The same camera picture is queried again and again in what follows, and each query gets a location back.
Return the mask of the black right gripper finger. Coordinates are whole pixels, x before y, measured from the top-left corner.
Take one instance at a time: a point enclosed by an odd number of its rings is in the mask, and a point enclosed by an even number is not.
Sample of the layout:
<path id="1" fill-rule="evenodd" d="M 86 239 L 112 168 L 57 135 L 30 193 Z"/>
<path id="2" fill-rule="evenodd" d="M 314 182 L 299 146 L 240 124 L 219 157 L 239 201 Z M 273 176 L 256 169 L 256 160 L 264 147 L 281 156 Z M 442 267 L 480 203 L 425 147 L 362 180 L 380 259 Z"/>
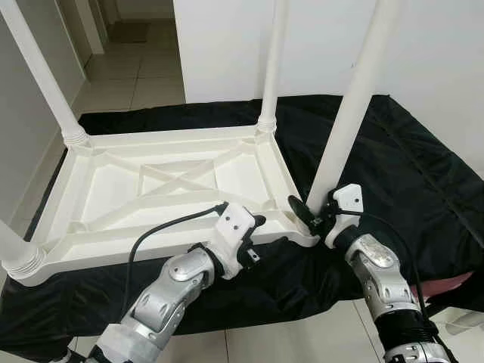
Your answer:
<path id="1" fill-rule="evenodd" d="M 297 217 L 306 228 L 315 228 L 315 215 L 312 214 L 312 211 L 307 204 L 303 203 L 303 201 L 297 196 L 288 196 L 287 203 L 290 205 L 291 211 L 293 211 L 295 217 Z"/>

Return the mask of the white plastic table leg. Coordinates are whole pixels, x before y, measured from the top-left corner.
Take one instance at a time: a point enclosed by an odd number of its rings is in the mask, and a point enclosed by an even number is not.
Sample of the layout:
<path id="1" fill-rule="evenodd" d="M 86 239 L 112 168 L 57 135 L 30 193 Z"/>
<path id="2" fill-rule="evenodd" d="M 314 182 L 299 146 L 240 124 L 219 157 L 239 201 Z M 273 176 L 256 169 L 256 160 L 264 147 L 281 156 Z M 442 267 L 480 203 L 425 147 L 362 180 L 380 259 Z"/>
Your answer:
<path id="1" fill-rule="evenodd" d="M 0 220 L 0 266 L 13 279 L 25 279 L 33 275 L 45 259 L 45 251 L 26 241 Z"/>
<path id="2" fill-rule="evenodd" d="M 277 103 L 279 98 L 279 76 L 281 52 L 286 42 L 287 18 L 290 0 L 275 0 L 271 37 L 269 39 L 267 60 L 262 93 L 262 110 L 257 117 L 256 128 L 263 134 L 271 134 L 277 128 Z"/>
<path id="3" fill-rule="evenodd" d="M 61 91 L 51 67 L 42 54 L 42 49 L 39 48 L 36 37 L 22 14 L 20 5 L 15 0 L 0 0 L 0 14 L 3 15 L 15 44 L 20 49 L 28 69 L 37 82 L 42 97 L 51 108 L 65 146 L 88 146 L 89 135 L 75 118 L 72 107 Z"/>
<path id="4" fill-rule="evenodd" d="M 362 48 L 353 67 L 349 87 L 343 95 L 324 154 L 306 204 L 314 214 L 324 206 L 329 191 L 338 187 L 343 169 L 358 135 L 383 69 L 385 51 L 402 11 L 402 0 L 377 0 Z"/>

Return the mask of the white plastic children table top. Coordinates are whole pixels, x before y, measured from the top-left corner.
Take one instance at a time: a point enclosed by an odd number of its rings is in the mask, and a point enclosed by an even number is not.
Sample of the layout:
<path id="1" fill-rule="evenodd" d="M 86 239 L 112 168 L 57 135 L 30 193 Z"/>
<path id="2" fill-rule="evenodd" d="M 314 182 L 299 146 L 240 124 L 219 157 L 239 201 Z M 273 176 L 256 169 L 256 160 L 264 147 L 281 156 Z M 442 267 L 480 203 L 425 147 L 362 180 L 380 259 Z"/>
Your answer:
<path id="1" fill-rule="evenodd" d="M 287 203 L 297 187 L 269 132 L 255 126 L 94 135 L 69 147 L 34 235 L 46 255 L 34 287 L 64 271 L 122 264 L 163 222 L 239 203 L 266 217 L 253 242 L 317 244 Z"/>

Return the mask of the black fabric table cloth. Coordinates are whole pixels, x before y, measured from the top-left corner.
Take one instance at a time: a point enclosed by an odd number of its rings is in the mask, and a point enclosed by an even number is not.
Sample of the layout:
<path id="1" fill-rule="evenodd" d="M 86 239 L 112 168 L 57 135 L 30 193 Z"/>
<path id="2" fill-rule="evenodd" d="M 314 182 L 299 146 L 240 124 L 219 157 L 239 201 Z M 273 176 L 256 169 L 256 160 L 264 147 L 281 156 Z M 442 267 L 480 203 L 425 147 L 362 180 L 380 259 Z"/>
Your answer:
<path id="1" fill-rule="evenodd" d="M 310 190 L 326 135 L 341 104 L 335 95 L 282 97 L 276 139 L 301 196 Z M 91 135 L 255 124 L 259 100 L 211 101 L 87 113 Z M 484 231 L 484 183 L 457 154 L 397 100 L 374 96 L 358 132 L 343 183 L 359 184 L 365 211 L 393 225 L 424 283 L 482 266 L 475 235 Z M 177 335 L 200 334 L 314 317 L 361 297 L 352 270 L 324 247 L 293 242 L 259 245 L 261 263 L 207 288 L 187 308 Z M 56 274 L 37 287 L 7 281 L 0 294 L 0 352 L 38 363 L 66 355 L 76 337 L 97 336 L 121 316 L 125 266 Z"/>

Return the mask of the pink round stool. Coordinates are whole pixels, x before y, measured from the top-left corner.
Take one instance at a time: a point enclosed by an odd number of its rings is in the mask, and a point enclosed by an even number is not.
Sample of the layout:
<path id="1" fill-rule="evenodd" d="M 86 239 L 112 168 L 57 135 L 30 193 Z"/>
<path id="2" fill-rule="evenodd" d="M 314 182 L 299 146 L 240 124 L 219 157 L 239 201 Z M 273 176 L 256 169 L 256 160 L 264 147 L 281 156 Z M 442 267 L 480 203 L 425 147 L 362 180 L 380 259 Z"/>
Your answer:
<path id="1" fill-rule="evenodd" d="M 426 299 L 440 296 L 446 293 L 453 293 L 461 287 L 471 287 L 480 283 L 481 276 L 474 272 L 464 273 L 453 278 L 435 279 L 421 281 L 420 288 Z"/>

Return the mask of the white round floor fan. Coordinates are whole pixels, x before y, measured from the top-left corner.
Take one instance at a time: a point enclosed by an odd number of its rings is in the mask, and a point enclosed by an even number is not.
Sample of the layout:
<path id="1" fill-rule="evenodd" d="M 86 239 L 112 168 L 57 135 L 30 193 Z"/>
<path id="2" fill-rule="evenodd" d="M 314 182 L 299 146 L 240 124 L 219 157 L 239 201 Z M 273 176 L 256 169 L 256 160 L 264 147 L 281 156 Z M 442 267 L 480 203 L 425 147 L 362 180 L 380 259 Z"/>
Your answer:
<path id="1" fill-rule="evenodd" d="M 438 322 L 449 336 L 457 336 L 480 327 L 484 312 L 448 307 L 438 314 Z"/>

